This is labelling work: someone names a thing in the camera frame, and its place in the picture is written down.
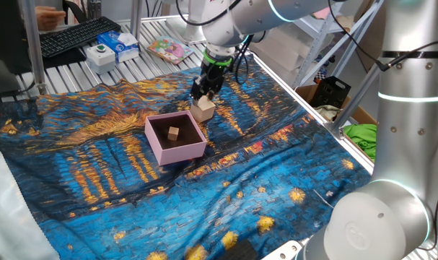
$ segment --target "green cloth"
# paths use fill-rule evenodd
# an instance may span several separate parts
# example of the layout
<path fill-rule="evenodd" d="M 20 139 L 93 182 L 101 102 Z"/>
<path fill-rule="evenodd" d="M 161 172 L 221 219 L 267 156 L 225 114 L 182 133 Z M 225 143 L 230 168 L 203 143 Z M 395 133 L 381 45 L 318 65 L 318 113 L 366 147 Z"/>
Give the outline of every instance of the green cloth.
<path fill-rule="evenodd" d="M 377 126 L 373 124 L 351 125 L 343 128 L 346 134 L 374 162 L 376 159 Z"/>

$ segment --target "book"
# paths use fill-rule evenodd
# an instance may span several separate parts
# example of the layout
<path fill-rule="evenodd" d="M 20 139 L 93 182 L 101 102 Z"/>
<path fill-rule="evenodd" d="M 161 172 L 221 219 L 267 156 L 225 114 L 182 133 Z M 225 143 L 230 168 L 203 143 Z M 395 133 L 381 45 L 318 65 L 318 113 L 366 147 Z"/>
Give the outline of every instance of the book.
<path fill-rule="evenodd" d="M 147 50 L 176 65 L 193 53 L 191 48 L 169 36 L 158 38 Z"/>

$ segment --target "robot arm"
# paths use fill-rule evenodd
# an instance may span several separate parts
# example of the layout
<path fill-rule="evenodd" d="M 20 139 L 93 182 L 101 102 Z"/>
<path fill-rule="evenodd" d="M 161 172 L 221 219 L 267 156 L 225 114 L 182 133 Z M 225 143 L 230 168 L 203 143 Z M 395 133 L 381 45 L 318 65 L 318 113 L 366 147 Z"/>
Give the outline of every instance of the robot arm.
<path fill-rule="evenodd" d="M 327 7 L 328 0 L 207 1 L 208 41 L 194 100 L 212 99 L 247 35 Z M 438 0 L 387 1 L 383 61 L 438 40 Z M 371 183 L 340 200 L 297 260 L 399 260 L 438 231 L 438 45 L 381 74 L 377 158 Z"/>
<path fill-rule="evenodd" d="M 202 72 L 193 84 L 191 97 L 195 102 L 204 95 L 212 100 L 222 88 L 225 69 L 233 68 L 237 56 L 235 46 L 246 43 L 250 35 L 253 35 L 253 42 L 260 42 L 270 29 L 327 6 L 326 0 L 206 1 L 202 20 L 214 21 L 203 25 L 207 48 Z"/>

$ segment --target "black keyboard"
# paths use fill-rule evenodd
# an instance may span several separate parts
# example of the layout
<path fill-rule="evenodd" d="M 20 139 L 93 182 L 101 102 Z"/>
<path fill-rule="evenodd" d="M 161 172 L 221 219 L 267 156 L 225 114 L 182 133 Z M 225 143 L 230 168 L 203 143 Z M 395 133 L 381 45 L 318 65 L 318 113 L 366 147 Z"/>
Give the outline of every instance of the black keyboard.
<path fill-rule="evenodd" d="M 92 19 L 68 29 L 40 35 L 40 49 L 43 56 L 50 58 L 71 48 L 82 46 L 96 40 L 97 35 L 114 30 L 121 26 L 107 17 Z"/>

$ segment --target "blue fabric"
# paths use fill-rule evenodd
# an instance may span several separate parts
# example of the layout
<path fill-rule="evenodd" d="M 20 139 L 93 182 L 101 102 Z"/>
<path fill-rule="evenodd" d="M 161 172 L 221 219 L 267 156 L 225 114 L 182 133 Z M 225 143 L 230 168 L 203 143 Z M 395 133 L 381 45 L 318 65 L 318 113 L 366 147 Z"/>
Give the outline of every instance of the blue fabric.
<path fill-rule="evenodd" d="M 0 104 L 0 150 L 62 259 L 260 257 L 325 225 L 369 174 L 254 61 L 227 78 L 196 160 L 158 166 L 148 115 L 189 109 L 191 69 Z"/>

